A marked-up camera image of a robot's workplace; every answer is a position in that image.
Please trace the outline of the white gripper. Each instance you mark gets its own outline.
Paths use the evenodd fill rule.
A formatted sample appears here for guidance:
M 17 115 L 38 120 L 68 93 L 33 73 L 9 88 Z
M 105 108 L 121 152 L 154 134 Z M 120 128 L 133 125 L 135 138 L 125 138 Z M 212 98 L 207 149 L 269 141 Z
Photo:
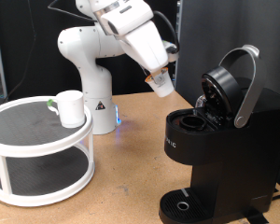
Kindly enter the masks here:
M 144 74 L 153 78 L 156 85 L 165 81 L 166 70 L 162 68 L 168 64 L 168 56 L 157 27 L 152 21 L 147 21 L 122 36 L 119 43 L 124 52 L 141 65 Z

